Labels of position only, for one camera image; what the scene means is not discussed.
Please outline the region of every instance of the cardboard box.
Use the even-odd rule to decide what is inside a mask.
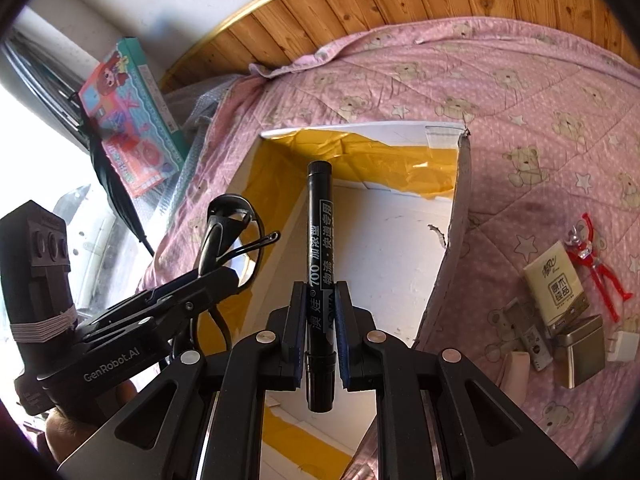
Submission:
[[[289,303],[293,281],[305,280],[306,165],[318,158],[334,174],[335,279],[348,282],[353,304],[370,310],[378,329],[407,346],[425,339],[460,254],[470,149],[462,125],[421,121],[262,134],[228,192],[247,197],[282,239],[265,253],[252,288],[219,306],[234,338],[262,330]],[[199,340],[205,352],[223,348],[212,322],[201,322]],[[337,369],[329,413],[309,412],[304,384],[270,392],[263,466],[287,479],[337,479],[375,415],[375,393],[343,390]]]

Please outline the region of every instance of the red toy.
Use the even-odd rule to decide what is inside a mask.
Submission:
[[[566,252],[569,254],[569,259],[574,265],[589,267],[591,277],[598,287],[613,321],[617,323],[620,321],[620,316],[616,312],[616,308],[613,306],[611,297],[604,286],[604,278],[608,278],[609,281],[613,283],[613,286],[620,295],[620,298],[622,298],[623,302],[632,298],[633,294],[631,292],[625,292],[625,289],[622,288],[622,284],[618,277],[599,259],[595,248],[593,247],[593,224],[591,223],[591,218],[587,213],[584,213],[582,218],[584,219],[585,224],[587,224],[587,240],[582,240],[580,238],[578,229],[574,226],[571,231],[569,231],[568,241],[564,243],[567,249]]]

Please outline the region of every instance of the wooden bed headboard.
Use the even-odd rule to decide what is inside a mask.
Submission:
[[[570,32],[640,67],[602,0],[255,0],[194,45],[162,80],[165,91],[213,75],[270,68],[347,34],[385,24],[453,16],[498,16]]]

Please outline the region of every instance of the metal rivet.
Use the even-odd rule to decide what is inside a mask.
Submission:
[[[196,350],[187,350],[180,355],[180,362],[183,365],[194,365],[200,360],[200,352]]]
[[[457,363],[462,359],[462,354],[458,352],[455,348],[447,348],[442,351],[442,358],[447,363]]]
[[[258,343],[273,343],[276,341],[276,335],[271,330],[263,330],[255,335],[255,340]]]
[[[372,343],[383,343],[386,341],[386,334],[382,330],[372,330],[367,334],[367,339]]]

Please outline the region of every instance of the human hand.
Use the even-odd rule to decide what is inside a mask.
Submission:
[[[131,381],[127,380],[116,386],[116,399],[121,407],[133,399],[136,393],[136,387]],[[66,418],[59,409],[54,408],[47,417],[44,433],[53,458],[60,464],[97,430],[91,424]]]

